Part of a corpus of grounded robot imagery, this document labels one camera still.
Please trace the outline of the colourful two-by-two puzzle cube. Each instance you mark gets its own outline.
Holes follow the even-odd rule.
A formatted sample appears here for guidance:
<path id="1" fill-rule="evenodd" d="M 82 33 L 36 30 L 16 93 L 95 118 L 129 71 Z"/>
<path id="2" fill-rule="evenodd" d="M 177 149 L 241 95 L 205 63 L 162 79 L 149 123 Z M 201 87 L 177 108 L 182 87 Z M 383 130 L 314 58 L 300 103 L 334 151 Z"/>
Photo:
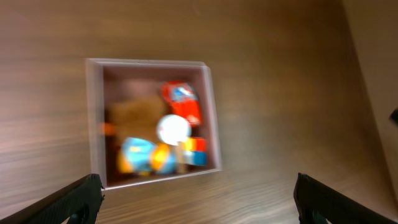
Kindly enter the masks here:
<path id="1" fill-rule="evenodd" d="M 188 138 L 183 143 L 185 162 L 192 166 L 207 165 L 206 140 L 203 138 Z"/>

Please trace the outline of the brown plush toy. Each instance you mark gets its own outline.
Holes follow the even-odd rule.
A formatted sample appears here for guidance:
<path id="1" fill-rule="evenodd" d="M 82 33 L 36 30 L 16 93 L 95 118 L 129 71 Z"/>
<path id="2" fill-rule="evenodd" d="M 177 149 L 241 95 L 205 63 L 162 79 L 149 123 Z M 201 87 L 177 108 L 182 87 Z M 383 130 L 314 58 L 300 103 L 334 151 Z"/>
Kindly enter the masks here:
<path id="1" fill-rule="evenodd" d="M 127 138 L 157 142 L 156 127 L 166 112 L 167 105 L 157 95 L 114 102 L 106 107 L 102 131 L 106 136 L 114 136 L 118 144 Z"/>

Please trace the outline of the pig face rattle drum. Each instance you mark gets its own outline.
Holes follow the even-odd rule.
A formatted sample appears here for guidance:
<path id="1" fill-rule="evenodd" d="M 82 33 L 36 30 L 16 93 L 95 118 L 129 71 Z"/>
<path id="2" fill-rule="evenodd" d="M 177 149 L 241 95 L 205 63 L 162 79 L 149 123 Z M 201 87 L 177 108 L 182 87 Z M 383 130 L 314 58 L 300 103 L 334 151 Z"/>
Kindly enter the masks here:
<path id="1" fill-rule="evenodd" d="M 157 124 L 158 138 L 170 145 L 177 160 L 177 172 L 187 172 L 187 165 L 184 158 L 184 142 L 191 136 L 192 128 L 190 123 L 183 117 L 176 114 L 168 114 L 160 119 Z"/>

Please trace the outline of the red toy fire truck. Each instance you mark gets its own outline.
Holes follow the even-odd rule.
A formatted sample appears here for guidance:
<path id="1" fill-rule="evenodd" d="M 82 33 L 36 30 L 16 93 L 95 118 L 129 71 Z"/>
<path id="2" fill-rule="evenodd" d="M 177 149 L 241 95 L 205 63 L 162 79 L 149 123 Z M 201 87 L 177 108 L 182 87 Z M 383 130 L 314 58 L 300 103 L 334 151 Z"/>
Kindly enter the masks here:
<path id="1" fill-rule="evenodd" d="M 193 128 L 202 124 L 200 105 L 191 85 L 180 80 L 169 81 L 161 84 L 160 92 L 173 114 L 186 119 Z"/>

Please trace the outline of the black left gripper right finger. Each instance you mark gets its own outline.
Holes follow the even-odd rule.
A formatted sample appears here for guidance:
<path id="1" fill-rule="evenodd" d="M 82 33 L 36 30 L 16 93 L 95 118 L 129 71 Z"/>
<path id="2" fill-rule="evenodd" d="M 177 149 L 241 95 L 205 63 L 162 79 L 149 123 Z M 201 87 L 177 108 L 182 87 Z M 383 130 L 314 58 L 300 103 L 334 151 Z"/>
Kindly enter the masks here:
<path id="1" fill-rule="evenodd" d="M 300 224 L 396 224 L 307 174 L 298 174 L 294 200 Z"/>

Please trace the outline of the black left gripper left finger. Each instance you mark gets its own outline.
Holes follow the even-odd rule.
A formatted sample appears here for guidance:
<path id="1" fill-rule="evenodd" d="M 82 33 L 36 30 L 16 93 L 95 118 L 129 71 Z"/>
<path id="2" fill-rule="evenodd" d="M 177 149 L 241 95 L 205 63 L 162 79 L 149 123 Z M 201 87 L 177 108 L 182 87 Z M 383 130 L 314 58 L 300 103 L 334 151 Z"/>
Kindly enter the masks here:
<path id="1" fill-rule="evenodd" d="M 98 174 L 88 174 L 1 220 L 3 224 L 95 223 L 104 200 Z"/>

